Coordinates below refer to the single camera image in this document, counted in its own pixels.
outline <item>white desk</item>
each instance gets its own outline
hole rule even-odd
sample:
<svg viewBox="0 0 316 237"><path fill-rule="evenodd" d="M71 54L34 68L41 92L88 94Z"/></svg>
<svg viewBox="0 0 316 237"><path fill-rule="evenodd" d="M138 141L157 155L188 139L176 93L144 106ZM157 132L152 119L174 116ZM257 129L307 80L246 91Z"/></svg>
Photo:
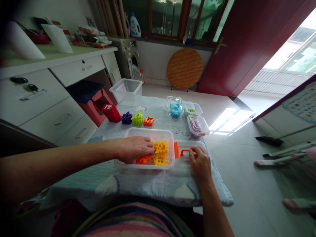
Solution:
<svg viewBox="0 0 316 237"><path fill-rule="evenodd" d="M0 118L55 145L63 145L63 141L87 142L97 126L65 87L101 70L106 70L112 80L120 80L114 55L117 48L72 46L71 54L59 53L51 44L38 48L46 59L23 60L10 50L4 51L5 61L0 68ZM27 84L14 83L11 77L26 78L39 92L28 91Z"/></svg>

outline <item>tablecloth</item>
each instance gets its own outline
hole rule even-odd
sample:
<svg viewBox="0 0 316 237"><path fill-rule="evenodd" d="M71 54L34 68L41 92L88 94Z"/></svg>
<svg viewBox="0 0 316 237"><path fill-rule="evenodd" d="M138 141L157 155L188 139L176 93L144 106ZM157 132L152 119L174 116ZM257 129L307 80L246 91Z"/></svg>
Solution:
<svg viewBox="0 0 316 237"><path fill-rule="evenodd" d="M165 129L173 133L174 140L194 140L188 130L186 119L166 116L165 99L142 96L138 107L118 105L121 115L129 111L135 114L141 111L144 118L154 117L152 129ZM132 125L111 123L107 119L88 141L122 138ZM212 163L212 178L223 206L231 206L234 201L223 183L216 165ZM193 174L177 174L172 170L136 170L117 169L113 161L104 162L86 168L54 184L48 191L41 209L62 204L67 199L76 198L89 211L97 211L118 195L151 197L176 206L201 206L201 194L198 181Z"/></svg>

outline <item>round wooden board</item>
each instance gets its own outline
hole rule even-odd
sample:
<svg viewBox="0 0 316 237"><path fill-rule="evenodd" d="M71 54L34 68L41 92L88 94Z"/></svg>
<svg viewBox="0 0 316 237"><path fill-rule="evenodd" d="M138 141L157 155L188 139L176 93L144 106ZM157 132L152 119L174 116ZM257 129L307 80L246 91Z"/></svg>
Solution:
<svg viewBox="0 0 316 237"><path fill-rule="evenodd" d="M174 87L186 89L198 81L202 70L203 62L198 52L191 48L183 48L169 59L167 77Z"/></svg>

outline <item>hand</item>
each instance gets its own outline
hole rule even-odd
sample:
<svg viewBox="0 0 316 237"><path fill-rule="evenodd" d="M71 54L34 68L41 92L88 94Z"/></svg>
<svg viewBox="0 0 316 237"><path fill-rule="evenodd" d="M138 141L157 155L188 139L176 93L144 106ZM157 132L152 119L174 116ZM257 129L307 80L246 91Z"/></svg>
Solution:
<svg viewBox="0 0 316 237"><path fill-rule="evenodd" d="M134 136L114 140L115 156L118 160L126 164L136 164L136 159L140 156L153 154L154 144L149 137Z"/></svg>
<svg viewBox="0 0 316 237"><path fill-rule="evenodd" d="M197 176L200 185L212 182L211 159L208 156L207 151L200 146L191 147L189 157L192 169Z"/></svg>

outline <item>striped clothing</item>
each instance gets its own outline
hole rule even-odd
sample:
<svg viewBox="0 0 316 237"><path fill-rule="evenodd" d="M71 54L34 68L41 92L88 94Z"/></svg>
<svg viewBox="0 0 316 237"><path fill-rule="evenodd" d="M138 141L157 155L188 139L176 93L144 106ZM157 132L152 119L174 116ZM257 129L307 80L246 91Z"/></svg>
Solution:
<svg viewBox="0 0 316 237"><path fill-rule="evenodd" d="M151 199L123 198L90 216L73 236L194 236L166 205Z"/></svg>

